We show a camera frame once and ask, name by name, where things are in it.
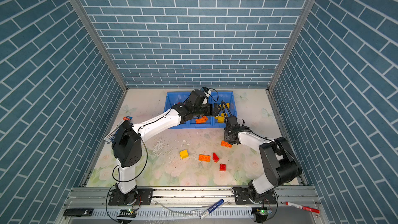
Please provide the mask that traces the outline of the blue three-compartment bin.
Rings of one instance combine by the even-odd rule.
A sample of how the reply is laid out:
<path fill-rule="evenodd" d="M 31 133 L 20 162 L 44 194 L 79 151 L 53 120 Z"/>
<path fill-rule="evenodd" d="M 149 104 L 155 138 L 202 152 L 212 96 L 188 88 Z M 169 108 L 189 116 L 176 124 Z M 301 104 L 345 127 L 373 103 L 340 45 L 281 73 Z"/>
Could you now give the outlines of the blue three-compartment bin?
<path fill-rule="evenodd" d="M 194 107 L 194 116 L 191 120 L 184 120 L 180 125 L 171 127 L 171 129 L 206 129 L 206 128 L 225 128 L 226 124 L 218 119 L 223 114 L 221 109 L 221 101 L 227 104 L 225 112 L 227 116 L 237 116 L 237 109 L 233 92 L 212 92 L 208 100 L 210 105 L 204 107 Z"/>

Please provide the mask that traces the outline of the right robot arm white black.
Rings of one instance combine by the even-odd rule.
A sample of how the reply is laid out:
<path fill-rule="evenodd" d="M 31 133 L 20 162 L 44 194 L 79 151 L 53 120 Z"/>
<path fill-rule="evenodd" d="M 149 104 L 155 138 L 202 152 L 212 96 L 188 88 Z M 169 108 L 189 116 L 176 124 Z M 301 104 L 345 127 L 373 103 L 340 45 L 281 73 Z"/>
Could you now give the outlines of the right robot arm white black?
<path fill-rule="evenodd" d="M 260 154 L 263 173 L 251 180 L 247 187 L 252 202 L 263 201 L 267 195 L 276 195 L 274 188 L 301 175 L 302 168 L 287 139 L 280 137 L 271 140 L 254 133 L 244 121 L 238 122 L 224 101 L 221 101 L 221 111 L 226 117 L 224 141 L 230 145 L 248 146 Z"/>

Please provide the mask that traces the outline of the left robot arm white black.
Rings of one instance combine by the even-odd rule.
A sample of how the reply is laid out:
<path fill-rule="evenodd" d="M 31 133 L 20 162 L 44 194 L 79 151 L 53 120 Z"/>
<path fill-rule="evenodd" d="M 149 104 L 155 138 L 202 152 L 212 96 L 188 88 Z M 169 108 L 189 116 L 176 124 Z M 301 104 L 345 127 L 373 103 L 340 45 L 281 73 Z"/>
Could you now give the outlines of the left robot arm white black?
<path fill-rule="evenodd" d="M 115 189 L 109 196 L 110 205 L 130 205 L 139 200 L 136 179 L 136 164 L 142 157 L 142 148 L 145 142 L 155 135 L 196 117 L 216 117 L 222 106 L 213 102 L 210 89 L 193 90 L 188 98 L 171 106 L 164 113 L 141 123 L 131 123 L 124 120 L 118 127 L 112 141 L 112 150 L 117 160 L 117 166 L 112 172 L 116 181 Z"/>

